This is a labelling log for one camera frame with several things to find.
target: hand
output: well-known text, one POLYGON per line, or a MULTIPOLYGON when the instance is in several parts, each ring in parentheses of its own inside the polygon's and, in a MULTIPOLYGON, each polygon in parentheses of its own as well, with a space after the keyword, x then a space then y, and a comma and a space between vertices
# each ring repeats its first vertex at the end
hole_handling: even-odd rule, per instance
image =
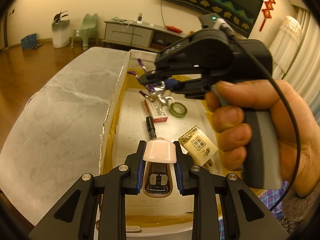
MULTIPOLYGON (((293 188, 300 197, 311 193, 320 180, 320 127, 302 97, 283 80, 277 80, 297 120, 301 138, 301 158, 293 188)), ((228 170, 242 165, 251 139, 251 127, 243 123, 240 107, 269 109, 278 137, 280 171, 283 180, 290 180, 296 163, 296 137, 291 119, 275 89, 267 80, 246 81, 237 84, 218 82, 217 92, 232 106, 220 107, 215 93, 209 92, 205 100, 214 112, 212 126, 220 133, 218 147, 224 152, 222 163, 228 170)))

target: white container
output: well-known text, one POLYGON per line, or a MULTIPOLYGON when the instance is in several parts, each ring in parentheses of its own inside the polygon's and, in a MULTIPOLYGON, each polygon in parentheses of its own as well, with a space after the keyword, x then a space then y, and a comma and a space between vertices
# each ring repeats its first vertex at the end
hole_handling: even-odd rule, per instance
POLYGON ((67 46, 69 39, 70 20, 61 21, 52 25, 52 41, 55 48, 67 46))

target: wooden floor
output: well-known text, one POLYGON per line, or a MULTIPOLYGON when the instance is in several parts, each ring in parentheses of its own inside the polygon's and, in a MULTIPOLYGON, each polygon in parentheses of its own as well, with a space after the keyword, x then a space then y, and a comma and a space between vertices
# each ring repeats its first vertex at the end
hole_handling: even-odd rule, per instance
MULTIPOLYGON (((89 47, 99 46, 90 43, 89 47)), ((33 50, 13 47, 0 52, 0 150, 29 98, 59 70, 83 53, 81 42, 56 49, 52 42, 33 50)), ((0 191, 8 207, 29 230, 33 226, 22 217, 0 191)))

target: tv stand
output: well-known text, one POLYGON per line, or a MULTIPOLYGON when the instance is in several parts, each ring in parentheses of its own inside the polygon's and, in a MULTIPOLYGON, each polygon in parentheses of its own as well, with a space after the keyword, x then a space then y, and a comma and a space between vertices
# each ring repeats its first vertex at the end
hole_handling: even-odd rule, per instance
POLYGON ((184 33, 174 33, 164 27, 143 22, 142 24, 131 23, 134 21, 127 20, 125 22, 104 21, 106 24, 104 39, 105 43, 115 43, 130 46, 132 39, 132 47, 144 49, 151 52, 159 52, 165 46, 155 44, 155 40, 165 40, 168 44, 172 44, 181 38, 186 37, 184 33))

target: blue basket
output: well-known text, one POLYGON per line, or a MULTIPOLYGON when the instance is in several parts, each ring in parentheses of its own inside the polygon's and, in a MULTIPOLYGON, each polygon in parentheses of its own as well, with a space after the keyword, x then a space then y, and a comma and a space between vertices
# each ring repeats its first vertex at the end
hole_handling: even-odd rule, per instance
POLYGON ((22 49, 30 49, 37 45, 37 34, 33 33, 21 40, 22 49))

